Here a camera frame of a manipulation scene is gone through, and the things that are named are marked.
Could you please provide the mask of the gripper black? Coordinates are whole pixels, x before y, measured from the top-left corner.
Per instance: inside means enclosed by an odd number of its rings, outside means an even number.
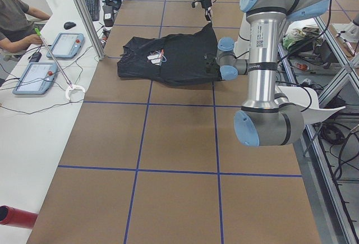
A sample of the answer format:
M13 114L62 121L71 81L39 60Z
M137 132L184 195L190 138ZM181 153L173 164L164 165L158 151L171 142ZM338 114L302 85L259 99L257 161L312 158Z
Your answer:
M220 66L217 62L217 56L211 53L205 53L204 59L206 61L206 73L212 76L220 76Z
M201 7L205 9L205 18L209 23L213 24L212 10L209 10L213 5L212 0L200 0Z

